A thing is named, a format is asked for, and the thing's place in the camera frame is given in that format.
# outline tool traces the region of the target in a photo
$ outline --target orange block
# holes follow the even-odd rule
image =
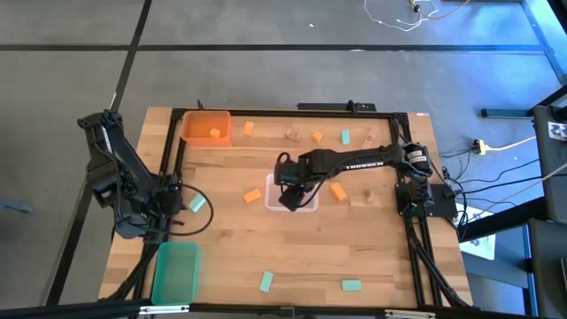
[[[340,187],[338,183],[332,183],[330,185],[330,192],[333,194],[333,197],[338,201],[341,201],[346,198],[345,191],[343,191],[343,188]]]
[[[313,133],[313,136],[311,136],[313,138],[314,141],[316,141],[317,143],[319,143],[319,141],[321,141],[322,139],[322,133],[319,131],[315,131]]]
[[[246,135],[246,136],[252,136],[252,131],[254,130],[254,122],[246,122],[245,124],[245,130],[242,132],[242,134]]]
[[[221,131],[216,129],[216,128],[212,128],[211,131],[209,132],[209,136],[219,137],[219,136],[221,136]]]
[[[262,193],[260,189],[255,189],[254,191],[249,191],[245,194],[245,201],[246,204],[250,203],[251,201],[262,197]]]

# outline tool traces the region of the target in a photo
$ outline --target white cable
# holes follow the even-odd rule
[[[507,149],[509,149],[509,148],[518,146],[518,145],[520,145],[520,144],[522,144],[522,143],[525,143],[525,142],[527,142],[527,141],[533,140],[534,138],[535,138],[535,136],[532,136],[532,137],[526,138],[524,141],[520,141],[520,142],[517,142],[517,143],[513,143],[513,144],[510,144],[510,145],[507,145],[507,146],[502,146],[502,147],[490,147],[490,146],[487,145],[487,146],[486,146],[486,150],[487,150],[487,151],[504,151],[504,150],[507,150]]]
[[[501,200],[498,200],[498,201],[499,201],[499,202],[503,202],[503,201],[508,200],[509,198],[513,198],[513,197],[516,196],[517,194],[522,193],[522,192],[524,192],[524,191],[527,191],[527,190],[531,189],[531,187],[533,187],[533,186],[535,186],[535,185],[537,185],[537,184],[539,184],[539,183],[542,183],[543,181],[545,181],[545,180],[547,180],[549,177],[551,177],[551,176],[553,176],[553,175],[559,173],[561,170],[563,170],[563,169],[566,168],[566,167],[567,167],[567,163],[564,163],[563,165],[561,165],[561,166],[560,166],[558,169],[556,169],[555,171],[553,171],[553,172],[551,172],[551,173],[545,175],[544,177],[541,177],[537,182],[535,182],[535,183],[533,183],[533,184],[531,184],[531,185],[529,185],[529,186],[523,188],[523,189],[520,190],[520,191],[515,192],[514,194],[512,194],[512,195],[510,195],[510,196],[507,196],[507,197],[505,197],[505,198],[503,198],[503,199],[501,199]],[[487,209],[485,209],[484,211],[482,211],[482,212],[480,212],[480,213],[482,214],[483,212],[488,211],[489,209],[491,209],[492,207],[494,207],[494,206],[496,206],[496,205],[498,205],[498,204],[492,204],[492,205],[490,205]]]
[[[372,14],[370,13],[368,7],[367,7],[367,2],[368,2],[368,0],[364,0],[364,10],[365,10],[366,13],[369,15],[369,17],[370,17],[370,19],[371,19],[372,21],[377,22],[378,24],[381,24],[381,25],[385,25],[386,27],[396,28],[396,29],[401,30],[401,31],[403,31],[403,32],[409,32],[409,31],[415,29],[416,27],[421,26],[421,25],[422,25],[422,22],[427,21],[427,20],[429,19],[429,17],[430,17],[432,14],[435,14],[435,13],[439,12],[439,8],[437,7],[437,5],[435,5],[435,3],[432,2],[432,0],[415,0],[415,2],[427,2],[427,3],[430,3],[430,4],[431,4],[431,7],[433,8],[433,11],[431,11],[431,12],[426,16],[426,18],[421,18],[421,17],[422,17],[422,14],[420,14],[420,15],[419,15],[419,17],[420,17],[419,20],[416,21],[416,22],[413,22],[413,23],[408,23],[408,22],[404,22],[404,21],[401,21],[401,20],[399,20],[399,19],[396,19],[396,22],[398,22],[398,23],[404,24],[404,25],[406,25],[406,26],[411,26],[410,28],[405,29],[405,28],[403,28],[403,27],[391,26],[391,25],[389,25],[389,24],[387,24],[387,23],[384,23],[383,21],[381,21],[381,20],[379,20],[379,19],[374,19],[374,18],[372,17]]]

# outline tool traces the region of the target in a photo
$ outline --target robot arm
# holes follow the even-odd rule
[[[102,208],[113,208],[117,233],[143,237],[152,224],[183,208],[178,179],[148,170],[124,136],[118,113],[94,113],[77,122],[89,145],[87,183]]]
[[[297,162],[291,160],[288,153],[282,153],[274,169],[274,181],[276,185],[287,186],[279,201],[293,212],[306,204],[300,204],[305,194],[320,187],[325,180],[349,170],[384,166],[394,167],[410,178],[417,204],[432,203],[427,183],[432,174],[429,153],[427,147],[415,143],[351,152],[316,149],[299,155]]]

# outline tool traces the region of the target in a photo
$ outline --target white paper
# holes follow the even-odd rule
[[[456,206],[457,206],[457,211],[462,211],[464,208],[459,203],[456,203]],[[493,214],[489,212],[483,212],[482,214],[480,214],[481,212],[482,209],[476,209],[474,207],[467,206],[467,215],[469,216],[469,222],[473,222],[477,219],[487,217]],[[459,213],[456,222],[458,222],[461,219],[461,215],[462,213]],[[461,248],[462,252],[470,253],[472,255],[478,256],[480,258],[488,259],[490,261],[494,260],[495,246],[496,246],[496,235],[490,235],[488,237],[482,237],[468,241],[466,243],[459,244],[459,247]]]

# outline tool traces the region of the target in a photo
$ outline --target teal block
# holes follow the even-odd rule
[[[362,290],[360,280],[343,280],[343,292],[359,292]]]
[[[260,290],[263,292],[269,292],[269,287],[272,285],[272,280],[274,279],[274,274],[269,271],[264,271],[264,277],[260,283]]]
[[[351,143],[351,135],[348,133],[348,129],[343,129],[340,132],[340,141],[343,143],[343,145]]]
[[[206,200],[201,194],[197,194],[189,203],[189,208],[196,213],[205,204]]]

